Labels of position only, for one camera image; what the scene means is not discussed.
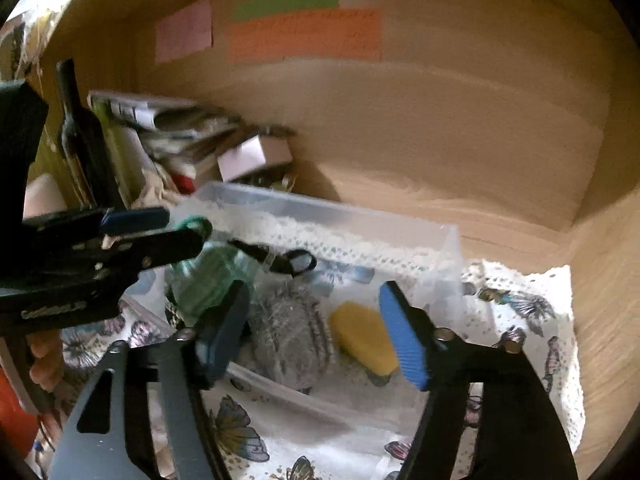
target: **sticky note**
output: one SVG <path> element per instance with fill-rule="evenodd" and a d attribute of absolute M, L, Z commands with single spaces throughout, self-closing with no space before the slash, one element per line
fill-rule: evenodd
<path fill-rule="evenodd" d="M 287 14 L 296 10 L 333 9 L 339 0 L 247 0 L 236 7 L 236 22 L 247 22 L 273 14 Z"/>
<path fill-rule="evenodd" d="M 156 64 L 210 48 L 211 3 L 199 0 L 156 23 Z"/>
<path fill-rule="evenodd" d="M 232 62 L 268 62 L 287 57 L 380 60 L 379 9 L 299 10 L 230 28 Z"/>

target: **blue rubber tip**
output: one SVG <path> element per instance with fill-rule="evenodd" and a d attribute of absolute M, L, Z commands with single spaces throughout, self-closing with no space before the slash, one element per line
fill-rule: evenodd
<path fill-rule="evenodd" d="M 391 338 L 402 374 L 416 388 L 424 391 L 429 386 L 426 367 L 426 349 L 420 342 L 407 316 L 408 304 L 396 282 L 386 282 L 380 287 L 378 297 L 380 314 Z"/>

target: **human hand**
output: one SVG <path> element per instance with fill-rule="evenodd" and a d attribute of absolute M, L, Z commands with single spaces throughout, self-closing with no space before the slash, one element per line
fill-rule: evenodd
<path fill-rule="evenodd" d="M 64 373 L 60 330 L 45 330 L 27 336 L 27 343 L 36 361 L 31 366 L 31 380 L 47 392 L 52 392 Z"/>

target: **bottle neck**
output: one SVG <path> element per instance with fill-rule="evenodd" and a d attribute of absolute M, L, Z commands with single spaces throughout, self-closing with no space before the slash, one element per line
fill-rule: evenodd
<path fill-rule="evenodd" d="M 76 82 L 76 70 L 74 60 L 67 59 L 61 61 L 56 66 L 58 73 L 58 90 L 60 92 L 60 100 L 65 111 L 65 115 L 72 115 L 74 112 L 82 109 L 80 102 L 80 92 L 78 91 L 78 83 Z"/>

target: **pink sticky note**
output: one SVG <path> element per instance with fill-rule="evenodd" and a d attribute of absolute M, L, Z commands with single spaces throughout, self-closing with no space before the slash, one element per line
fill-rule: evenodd
<path fill-rule="evenodd" d="M 156 23 L 156 63 L 210 48 L 212 38 L 211 2 L 199 0 Z"/>

